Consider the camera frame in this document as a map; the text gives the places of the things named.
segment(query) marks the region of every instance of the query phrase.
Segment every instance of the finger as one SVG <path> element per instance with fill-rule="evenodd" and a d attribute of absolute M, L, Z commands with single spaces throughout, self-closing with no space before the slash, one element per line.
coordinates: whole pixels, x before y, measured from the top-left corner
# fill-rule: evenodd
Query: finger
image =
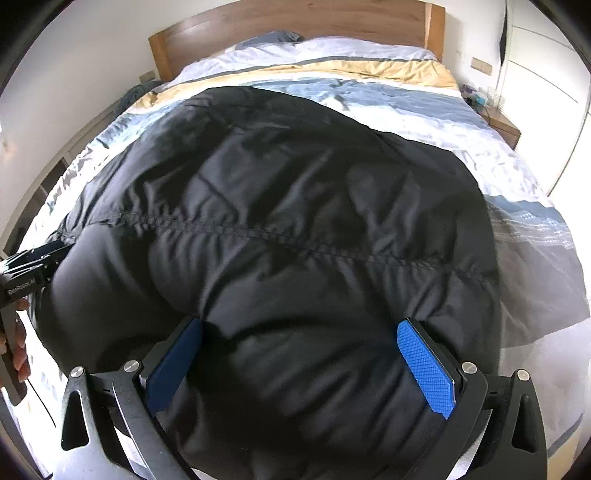
<path fill-rule="evenodd" d="M 16 347 L 15 351 L 12 352 L 12 364 L 14 365 L 14 368 L 20 370 L 21 367 L 25 364 L 26 360 L 27 352 L 25 351 L 25 349 Z"/>
<path fill-rule="evenodd" d="M 16 327 L 17 343 L 20 348 L 25 348 L 25 340 L 27 339 L 27 329 L 19 320 Z"/>
<path fill-rule="evenodd" d="M 14 303 L 17 310 L 27 310 L 29 308 L 29 301 L 27 299 L 18 299 Z"/>
<path fill-rule="evenodd" d="M 27 378 L 31 376 L 31 365 L 29 364 L 29 359 L 27 358 L 23 363 L 22 367 L 18 371 L 18 381 L 23 383 Z"/>

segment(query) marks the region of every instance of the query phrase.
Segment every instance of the pillow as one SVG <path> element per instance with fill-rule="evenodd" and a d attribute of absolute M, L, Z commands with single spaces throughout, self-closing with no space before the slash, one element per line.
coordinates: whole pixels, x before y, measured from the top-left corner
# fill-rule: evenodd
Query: pillow
<path fill-rule="evenodd" d="M 247 47 L 253 47 L 254 45 L 260 45 L 261 43 L 295 43 L 298 41 L 304 41 L 305 38 L 299 33 L 290 32 L 287 30 L 274 30 L 269 33 L 263 33 L 263 35 L 257 35 L 256 37 L 243 40 L 234 45 L 234 50 L 243 50 Z"/>

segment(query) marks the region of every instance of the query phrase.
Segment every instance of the textured blue pad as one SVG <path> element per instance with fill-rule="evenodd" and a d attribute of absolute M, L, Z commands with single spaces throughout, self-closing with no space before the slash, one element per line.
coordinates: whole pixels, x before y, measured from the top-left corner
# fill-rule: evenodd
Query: textured blue pad
<path fill-rule="evenodd" d="M 145 404 L 155 415 L 170 404 L 201 347 L 201 320 L 193 319 L 146 380 Z"/>
<path fill-rule="evenodd" d="M 429 406 L 447 419 L 456 405 L 452 379 L 408 320 L 398 325 L 396 341 Z"/>

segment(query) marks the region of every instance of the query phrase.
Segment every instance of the wooden nightstand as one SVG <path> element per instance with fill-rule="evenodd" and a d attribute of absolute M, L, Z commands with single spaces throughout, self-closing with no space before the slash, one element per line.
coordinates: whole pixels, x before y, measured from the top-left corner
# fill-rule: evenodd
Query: wooden nightstand
<path fill-rule="evenodd" d="M 505 142 L 507 142 L 507 145 L 514 150 L 521 137 L 519 129 L 497 108 L 486 107 L 486 110 L 482 108 L 479 113 L 491 128 L 496 130 L 499 135 L 503 137 Z"/>

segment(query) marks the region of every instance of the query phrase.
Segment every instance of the black puffer jacket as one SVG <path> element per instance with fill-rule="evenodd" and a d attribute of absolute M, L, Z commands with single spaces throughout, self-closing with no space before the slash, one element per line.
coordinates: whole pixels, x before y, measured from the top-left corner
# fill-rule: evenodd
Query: black puffer jacket
<path fill-rule="evenodd" d="M 397 478 L 443 418 L 395 344 L 422 320 L 485 372 L 495 247 L 451 153 L 309 100 L 208 90 L 90 182 L 38 331 L 64 371 L 117 369 L 185 314 L 204 345 L 160 417 L 220 480 Z"/>

